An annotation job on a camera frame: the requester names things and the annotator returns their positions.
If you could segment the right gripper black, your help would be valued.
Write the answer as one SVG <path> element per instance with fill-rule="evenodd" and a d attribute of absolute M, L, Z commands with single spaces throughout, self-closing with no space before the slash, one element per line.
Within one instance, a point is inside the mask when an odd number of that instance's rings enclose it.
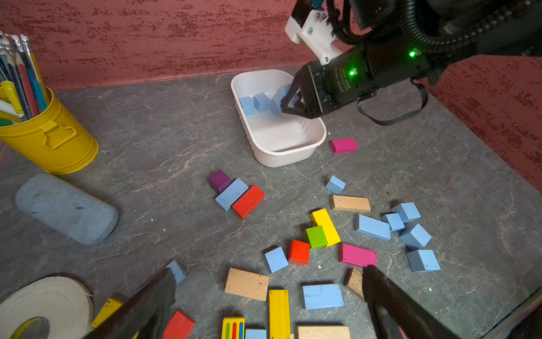
<path fill-rule="evenodd" d="M 421 97 L 419 109 L 400 116 L 411 119 L 429 101 L 426 87 L 417 80 L 430 69 L 427 56 L 407 42 L 366 43 L 353 47 L 328 65 L 304 65 L 290 84 L 279 89 L 279 108 L 285 114 L 316 119 L 356 102 L 358 111 L 370 119 L 361 102 L 375 97 L 381 88 L 409 79 Z"/>

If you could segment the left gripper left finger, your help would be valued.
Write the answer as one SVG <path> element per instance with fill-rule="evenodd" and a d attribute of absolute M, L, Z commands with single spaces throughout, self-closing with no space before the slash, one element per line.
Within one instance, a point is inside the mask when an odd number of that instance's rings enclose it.
<path fill-rule="evenodd" d="M 167 268 L 86 338 L 161 338 L 168 325 L 175 289 L 174 274 Z"/>

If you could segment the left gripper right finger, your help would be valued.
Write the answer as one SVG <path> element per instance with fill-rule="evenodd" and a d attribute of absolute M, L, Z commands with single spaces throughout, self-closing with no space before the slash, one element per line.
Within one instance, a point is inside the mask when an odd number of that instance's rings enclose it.
<path fill-rule="evenodd" d="M 456 338 L 375 266 L 362 273 L 364 299 L 377 338 Z"/>

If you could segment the blue cube top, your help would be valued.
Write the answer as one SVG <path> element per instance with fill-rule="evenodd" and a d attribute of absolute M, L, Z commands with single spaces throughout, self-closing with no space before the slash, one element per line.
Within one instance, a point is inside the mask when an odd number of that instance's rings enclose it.
<path fill-rule="evenodd" d="M 253 105 L 258 112 L 265 112 L 270 109 L 270 99 L 265 93 L 258 93 L 253 97 Z"/>

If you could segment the yellow block under arm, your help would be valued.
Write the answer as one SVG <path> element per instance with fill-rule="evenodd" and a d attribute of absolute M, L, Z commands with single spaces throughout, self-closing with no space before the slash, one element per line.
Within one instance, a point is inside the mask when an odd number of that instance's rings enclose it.
<path fill-rule="evenodd" d="M 109 298 L 107 302 L 105 302 L 103 308 L 101 308 L 98 312 L 94 322 L 92 323 L 92 329 L 96 329 L 108 318 L 110 318 L 110 316 L 113 315 L 118 309 L 120 309 L 123 304 L 123 302 L 117 299 Z"/>

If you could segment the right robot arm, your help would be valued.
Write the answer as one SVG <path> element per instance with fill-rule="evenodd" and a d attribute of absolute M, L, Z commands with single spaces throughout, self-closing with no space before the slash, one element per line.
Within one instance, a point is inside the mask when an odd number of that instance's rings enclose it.
<path fill-rule="evenodd" d="M 285 28 L 316 61 L 280 109 L 307 119 L 409 80 L 423 101 L 448 66 L 477 55 L 541 55 L 540 1 L 298 1 Z"/>

